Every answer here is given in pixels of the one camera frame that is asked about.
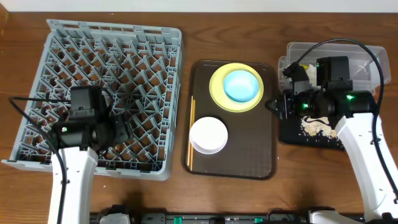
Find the green light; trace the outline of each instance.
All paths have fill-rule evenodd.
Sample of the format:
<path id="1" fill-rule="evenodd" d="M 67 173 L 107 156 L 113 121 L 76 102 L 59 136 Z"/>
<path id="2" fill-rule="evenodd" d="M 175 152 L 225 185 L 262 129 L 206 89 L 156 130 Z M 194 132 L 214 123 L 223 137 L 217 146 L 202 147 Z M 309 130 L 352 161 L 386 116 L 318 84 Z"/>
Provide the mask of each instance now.
<path id="1" fill-rule="evenodd" d="M 355 96 L 347 95 L 348 100 L 352 100 L 353 98 L 355 98 Z"/>

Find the clear plastic container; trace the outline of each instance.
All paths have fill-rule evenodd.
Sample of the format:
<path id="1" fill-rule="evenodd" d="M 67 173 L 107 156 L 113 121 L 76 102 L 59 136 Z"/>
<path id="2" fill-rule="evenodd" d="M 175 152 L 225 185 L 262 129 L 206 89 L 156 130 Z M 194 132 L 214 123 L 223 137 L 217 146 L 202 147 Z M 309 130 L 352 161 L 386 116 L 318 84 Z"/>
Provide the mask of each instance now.
<path id="1" fill-rule="evenodd" d="M 317 43 L 291 42 L 287 45 L 286 57 L 279 59 L 279 88 L 280 91 L 291 88 L 291 79 L 282 74 L 283 68 L 290 65 L 303 55 L 310 47 Z M 391 81 L 390 65 L 387 51 L 384 47 L 367 46 L 377 57 L 381 65 L 384 84 Z M 353 81 L 353 90 L 374 90 L 380 85 L 379 72 L 372 58 L 360 46 L 351 44 L 324 44 L 312 50 L 301 62 L 302 65 L 314 65 L 318 58 L 347 56 L 349 59 L 349 75 Z"/>

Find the wooden table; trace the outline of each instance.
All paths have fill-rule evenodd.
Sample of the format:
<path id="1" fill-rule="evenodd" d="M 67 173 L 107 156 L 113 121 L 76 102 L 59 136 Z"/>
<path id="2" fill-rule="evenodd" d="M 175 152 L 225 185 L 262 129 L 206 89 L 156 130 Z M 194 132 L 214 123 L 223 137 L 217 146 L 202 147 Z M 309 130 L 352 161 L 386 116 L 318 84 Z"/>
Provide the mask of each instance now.
<path id="1" fill-rule="evenodd" d="M 340 212 L 363 212 L 361 194 L 344 152 L 278 144 L 276 175 L 268 181 L 192 175 L 181 166 L 187 133 L 189 73 L 201 59 L 265 62 L 277 68 L 289 42 L 319 42 L 332 37 L 383 46 L 389 54 L 392 82 L 381 111 L 384 134 L 398 159 L 398 15 L 397 14 L 198 14 L 198 13 L 10 13 L 0 18 L 0 158 L 11 153 L 21 115 L 10 96 L 30 92 L 47 34 L 46 19 L 177 27 L 183 33 L 185 66 L 172 176 L 164 182 L 96 176 L 91 211 L 125 203 L 140 212 L 266 213 L 327 205 Z M 0 222 L 46 223 L 52 176 L 0 164 Z"/>

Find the yellow plate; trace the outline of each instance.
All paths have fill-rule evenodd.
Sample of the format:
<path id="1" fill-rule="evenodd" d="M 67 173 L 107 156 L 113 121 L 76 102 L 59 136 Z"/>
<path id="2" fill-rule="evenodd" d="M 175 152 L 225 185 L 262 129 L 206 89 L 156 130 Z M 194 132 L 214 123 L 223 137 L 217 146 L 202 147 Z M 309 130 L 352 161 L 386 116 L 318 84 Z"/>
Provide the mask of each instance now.
<path id="1" fill-rule="evenodd" d="M 250 72 L 255 76 L 255 78 L 257 78 L 259 82 L 259 92 L 251 101 L 245 103 L 238 103 L 231 100 L 224 92 L 225 77 L 231 72 L 237 70 L 244 70 Z M 260 75 L 252 67 L 241 63 L 229 63 L 227 65 L 221 66 L 213 74 L 213 76 L 210 79 L 209 89 L 212 99 L 218 106 L 220 106 L 226 111 L 240 113 L 252 109 L 261 101 L 262 94 L 264 93 L 264 84 L 262 83 Z"/>

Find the dish rack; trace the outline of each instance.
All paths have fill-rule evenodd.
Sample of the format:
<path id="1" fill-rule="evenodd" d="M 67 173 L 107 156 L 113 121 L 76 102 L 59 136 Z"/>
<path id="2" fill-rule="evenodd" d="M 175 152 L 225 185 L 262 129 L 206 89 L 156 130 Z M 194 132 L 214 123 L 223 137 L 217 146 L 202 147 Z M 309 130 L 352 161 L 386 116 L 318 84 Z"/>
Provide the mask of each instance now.
<path id="1" fill-rule="evenodd" d="M 114 114 L 125 113 L 132 139 L 99 155 L 95 173 L 168 179 L 182 78 L 181 31 L 167 27 L 47 20 L 51 28 L 33 98 L 70 100 L 70 87 L 95 85 L 113 95 Z M 48 132 L 68 103 L 29 101 L 25 112 Z M 51 172 L 51 150 L 22 119 L 10 159 L 22 170 Z"/>

